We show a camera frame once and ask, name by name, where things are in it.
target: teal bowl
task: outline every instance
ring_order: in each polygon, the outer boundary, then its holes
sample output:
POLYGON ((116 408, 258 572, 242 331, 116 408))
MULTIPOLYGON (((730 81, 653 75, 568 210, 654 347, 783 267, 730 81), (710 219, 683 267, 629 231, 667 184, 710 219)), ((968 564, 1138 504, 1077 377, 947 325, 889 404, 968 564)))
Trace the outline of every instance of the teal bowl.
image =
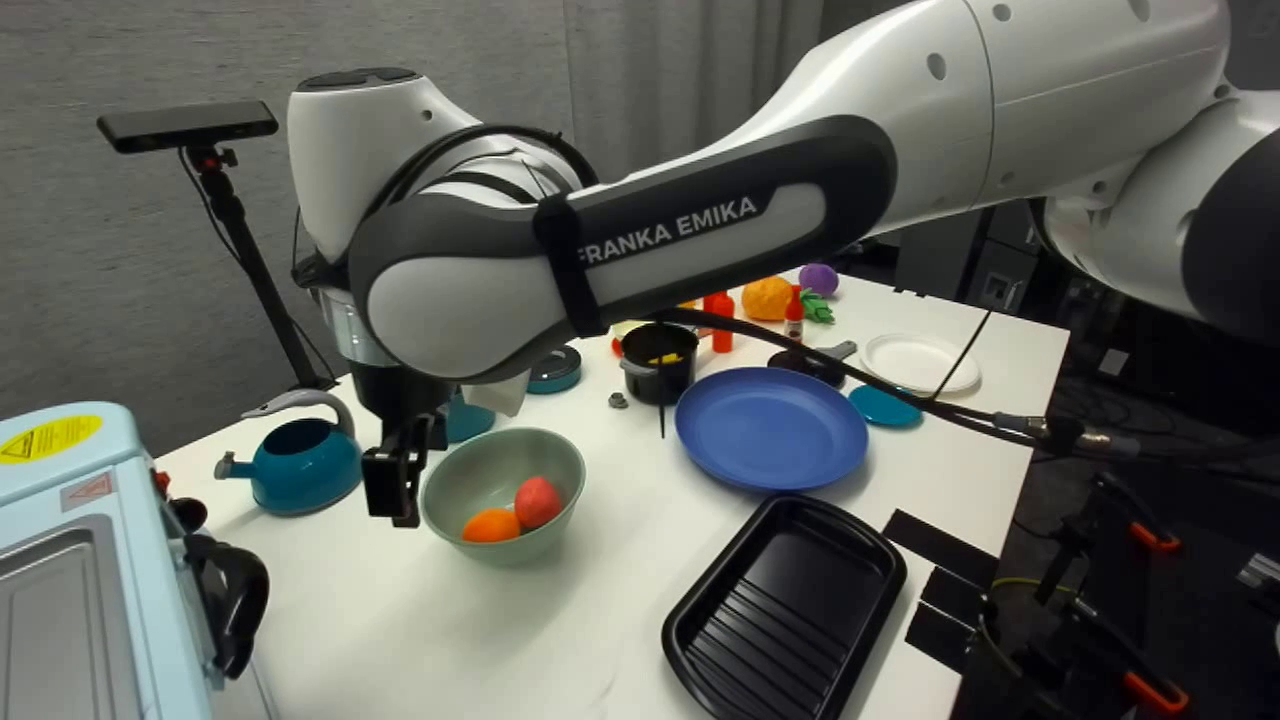
POLYGON ((560 548, 573 507, 585 493, 585 457, 557 433, 502 428, 450 446, 424 484, 429 527, 474 564, 526 567, 560 548), (560 493, 560 512, 502 543, 464 538, 464 525, 484 507, 510 507, 517 488, 544 474, 560 493))

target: white table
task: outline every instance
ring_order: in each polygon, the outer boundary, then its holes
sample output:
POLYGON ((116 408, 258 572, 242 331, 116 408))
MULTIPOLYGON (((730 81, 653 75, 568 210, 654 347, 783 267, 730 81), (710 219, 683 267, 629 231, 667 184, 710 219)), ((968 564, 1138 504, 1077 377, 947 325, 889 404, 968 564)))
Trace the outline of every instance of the white table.
MULTIPOLYGON (((974 318, 963 303, 843 278, 837 325, 807 325, 807 338, 824 347, 907 331, 960 347, 974 318)), ((991 315, 973 347, 983 385, 963 404, 1043 413, 1065 345, 1059 328, 991 315)), ((665 661, 659 625, 757 499, 705 481, 673 428, 659 441, 653 408, 608 408, 623 386, 608 345, 574 347, 585 385, 526 397, 519 414, 498 420, 565 433, 589 464, 568 543, 544 567, 474 567, 429 527, 362 517, 361 488, 320 517, 275 520, 252 507, 248 484, 212 481, 214 457, 252 457, 286 414, 242 420, 156 461, 178 497, 207 499, 212 534, 269 564, 257 668, 286 720, 705 716, 665 661)), ((730 354, 705 354, 699 370, 763 363, 771 352, 741 337, 730 354)), ((361 444, 376 444, 372 414, 357 413, 357 428, 361 444)), ((864 471, 821 497, 871 527, 904 507, 996 554, 1024 471, 1028 446, 923 420, 910 433, 871 433, 864 471)), ((904 644, 930 572, 910 552, 904 561, 904 591, 843 716, 921 720, 947 716, 955 699, 960 675, 904 644)))

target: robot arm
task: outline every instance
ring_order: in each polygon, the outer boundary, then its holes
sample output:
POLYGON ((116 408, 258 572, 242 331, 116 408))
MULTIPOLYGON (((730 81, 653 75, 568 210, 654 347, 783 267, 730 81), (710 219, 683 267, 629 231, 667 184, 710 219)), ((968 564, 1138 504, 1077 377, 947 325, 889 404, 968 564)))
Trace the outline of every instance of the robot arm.
POLYGON ((910 0, 710 149, 612 184, 417 70, 306 81, 286 152, 325 313, 387 423, 409 385, 433 408, 608 318, 1006 199, 1043 199, 1118 291, 1280 345, 1280 102, 1223 84, 1228 36, 1228 0, 910 0))

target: yellow object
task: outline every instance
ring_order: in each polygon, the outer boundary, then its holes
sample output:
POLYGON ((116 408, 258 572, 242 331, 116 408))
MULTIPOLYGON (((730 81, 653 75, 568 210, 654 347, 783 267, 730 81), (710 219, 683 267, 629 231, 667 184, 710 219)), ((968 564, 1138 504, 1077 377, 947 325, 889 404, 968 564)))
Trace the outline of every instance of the yellow object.
POLYGON ((745 288, 745 315, 757 325, 787 318, 792 282, 783 275, 763 275, 745 288))
POLYGON ((519 517, 508 507, 484 507, 464 525, 468 543, 502 543, 519 534, 519 517))
POLYGON ((0 464, 40 464, 44 457, 58 457, 91 441, 98 428, 103 428, 98 414, 58 414, 58 420, 34 423, 21 434, 0 441, 0 464))

